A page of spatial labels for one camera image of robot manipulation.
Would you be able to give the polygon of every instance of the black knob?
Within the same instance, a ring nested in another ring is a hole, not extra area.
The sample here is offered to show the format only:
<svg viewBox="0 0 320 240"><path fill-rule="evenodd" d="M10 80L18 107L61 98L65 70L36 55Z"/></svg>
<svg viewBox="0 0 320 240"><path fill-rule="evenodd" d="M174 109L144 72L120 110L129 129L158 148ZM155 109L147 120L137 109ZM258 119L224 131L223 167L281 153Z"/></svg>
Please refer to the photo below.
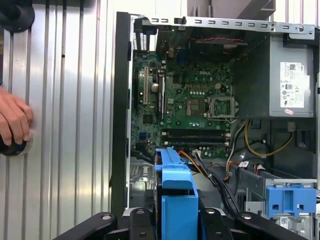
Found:
<svg viewBox="0 0 320 240"><path fill-rule="evenodd" d="M7 146L0 136L0 154L2 155L8 157L17 156L25 150L26 146L26 141L23 141L22 144L16 144L14 139L12 139L12 144L10 146Z"/></svg>
<svg viewBox="0 0 320 240"><path fill-rule="evenodd" d="M30 0L0 0L0 25L10 33L22 33L35 21Z"/></svg>

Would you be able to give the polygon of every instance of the hand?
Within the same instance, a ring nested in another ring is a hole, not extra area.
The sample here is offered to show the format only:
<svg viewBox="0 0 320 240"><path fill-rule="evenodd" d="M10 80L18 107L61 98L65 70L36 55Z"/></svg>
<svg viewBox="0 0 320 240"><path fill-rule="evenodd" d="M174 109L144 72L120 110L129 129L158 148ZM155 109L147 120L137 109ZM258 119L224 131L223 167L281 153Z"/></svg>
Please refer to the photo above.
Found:
<svg viewBox="0 0 320 240"><path fill-rule="evenodd" d="M32 119L32 111L24 101L0 88L0 135L4 144L12 144L12 135L17 144L29 141Z"/></svg>

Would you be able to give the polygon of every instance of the black mounting arm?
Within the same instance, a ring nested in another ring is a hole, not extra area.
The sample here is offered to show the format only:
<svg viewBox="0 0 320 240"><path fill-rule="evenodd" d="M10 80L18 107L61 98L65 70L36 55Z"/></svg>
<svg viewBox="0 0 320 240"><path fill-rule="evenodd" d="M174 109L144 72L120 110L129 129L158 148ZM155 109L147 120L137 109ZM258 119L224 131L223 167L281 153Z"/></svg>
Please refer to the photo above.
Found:
<svg viewBox="0 0 320 240"><path fill-rule="evenodd" d="M119 222L114 214L102 212L54 240L156 240L152 219L152 213L143 208L133 209L130 215L124 215ZM306 240L252 212L239 213L235 219L230 219L217 208L202 208L198 218L198 240L217 239Z"/></svg>
<svg viewBox="0 0 320 240"><path fill-rule="evenodd" d="M134 209L127 221L127 228L117 229L117 217L109 212L101 212L54 240L156 240L156 232L149 210Z"/></svg>
<svg viewBox="0 0 320 240"><path fill-rule="evenodd" d="M0 0L0 25L10 33L22 33L35 21L31 0Z"/></svg>

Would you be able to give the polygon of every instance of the finger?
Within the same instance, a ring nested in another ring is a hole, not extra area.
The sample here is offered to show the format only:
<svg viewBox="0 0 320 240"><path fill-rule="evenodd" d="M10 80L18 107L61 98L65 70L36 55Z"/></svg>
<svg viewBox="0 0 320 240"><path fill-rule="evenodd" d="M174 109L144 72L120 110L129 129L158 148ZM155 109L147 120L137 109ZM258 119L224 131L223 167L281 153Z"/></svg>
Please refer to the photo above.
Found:
<svg viewBox="0 0 320 240"><path fill-rule="evenodd" d="M12 135L5 117L0 113L0 135L5 145L10 146L12 144Z"/></svg>
<svg viewBox="0 0 320 240"><path fill-rule="evenodd" d="M18 116L12 111L7 102L1 105L1 113L7 120L9 127L13 134L13 139L17 144L22 144L24 134L21 128L21 123Z"/></svg>
<svg viewBox="0 0 320 240"><path fill-rule="evenodd" d="M23 111L23 113L26 116L26 119L28 123L30 124L33 120L33 114L31 108L25 104L24 101L22 101L20 98L15 98L14 102L17 104L17 106Z"/></svg>
<svg viewBox="0 0 320 240"><path fill-rule="evenodd" d="M29 141L30 140L30 131L29 131L29 124L26 115L24 112L16 105L15 102L8 102L9 107L11 110L15 113L15 115L18 117L21 129L23 133L23 140Z"/></svg>

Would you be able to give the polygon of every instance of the motherboard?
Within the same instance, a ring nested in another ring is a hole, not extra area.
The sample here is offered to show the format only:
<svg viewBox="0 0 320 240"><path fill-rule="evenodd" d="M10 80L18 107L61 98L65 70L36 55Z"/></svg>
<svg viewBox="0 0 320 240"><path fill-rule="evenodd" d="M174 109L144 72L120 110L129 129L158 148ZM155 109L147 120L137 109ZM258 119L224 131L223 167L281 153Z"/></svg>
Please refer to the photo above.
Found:
<svg viewBox="0 0 320 240"><path fill-rule="evenodd" d="M204 158L229 156L235 117L231 64L181 62L134 53L131 149L173 147Z"/></svg>

